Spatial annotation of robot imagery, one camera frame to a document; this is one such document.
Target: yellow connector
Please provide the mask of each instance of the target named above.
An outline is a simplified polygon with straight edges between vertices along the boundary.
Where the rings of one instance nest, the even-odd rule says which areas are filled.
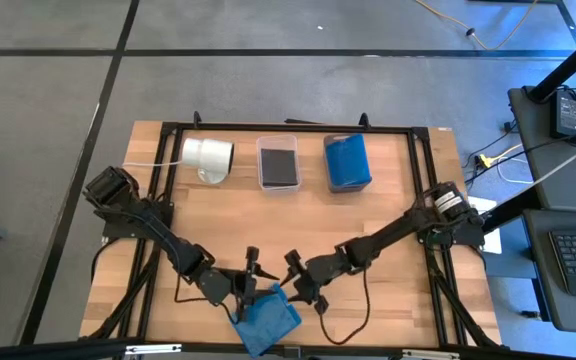
[[[492,162],[495,161],[495,158],[489,158],[484,154],[479,154],[477,156],[477,163],[481,165],[484,169],[488,169],[492,166]]]

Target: blue cloth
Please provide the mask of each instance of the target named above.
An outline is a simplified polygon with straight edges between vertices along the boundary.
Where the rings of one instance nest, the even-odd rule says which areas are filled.
[[[301,324],[297,310],[288,304],[286,294],[279,284],[274,284],[272,290],[276,294],[265,296],[248,308],[246,321],[233,324],[248,354],[253,358],[262,355]]]
[[[361,134],[326,145],[326,162],[333,187],[361,186],[372,181]]]

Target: black bracket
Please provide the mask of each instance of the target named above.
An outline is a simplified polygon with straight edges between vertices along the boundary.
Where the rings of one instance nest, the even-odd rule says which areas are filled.
[[[321,123],[317,123],[317,122],[314,122],[314,121],[291,119],[291,118],[288,118],[288,119],[284,120],[284,123],[286,123],[286,124],[313,124],[313,125],[322,125]]]
[[[179,126],[179,124],[176,122],[164,122],[161,125],[161,135],[163,135],[163,136],[172,135],[172,133],[175,130],[177,130],[177,126]]]
[[[302,352],[300,346],[284,346],[283,357],[287,359],[301,359]]]
[[[364,130],[370,130],[372,127],[370,125],[370,121],[368,120],[368,114],[361,113],[361,117],[359,117],[359,125],[364,127]]]
[[[199,129],[199,124],[202,123],[201,116],[199,116],[199,112],[195,111],[192,115],[192,123],[195,125],[195,129]]]
[[[427,142],[430,141],[430,132],[428,132],[428,128],[425,126],[417,126],[410,128],[412,133],[415,134],[421,141]]]

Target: concrete floor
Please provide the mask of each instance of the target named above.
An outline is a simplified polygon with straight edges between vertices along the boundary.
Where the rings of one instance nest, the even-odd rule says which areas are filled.
[[[497,43],[525,5],[430,1]],[[576,1],[567,2],[576,21]],[[116,45],[129,1],[0,0],[0,47]],[[410,1],[142,1],[130,48],[475,49],[463,31]],[[556,7],[538,5],[507,49],[573,49]],[[535,84],[559,60],[457,58],[124,58],[88,176],[120,164],[135,120],[448,126],[462,158],[512,120],[506,91]],[[11,344],[72,176],[108,58],[0,58],[0,346]],[[576,75],[569,82],[576,86]],[[519,142],[508,136],[490,150]],[[508,176],[528,176],[509,165]],[[471,194],[503,200],[521,185],[490,172]],[[81,202],[38,340],[76,338],[102,223]],[[576,334],[525,320],[529,282],[491,279],[506,345],[576,356]],[[539,336],[540,347],[534,337]],[[200,358],[209,355],[185,355]]]

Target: blue box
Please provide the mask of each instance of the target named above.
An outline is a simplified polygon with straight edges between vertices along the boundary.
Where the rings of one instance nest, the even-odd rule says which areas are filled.
[[[363,135],[324,137],[324,156],[331,192],[360,191],[372,181]]]

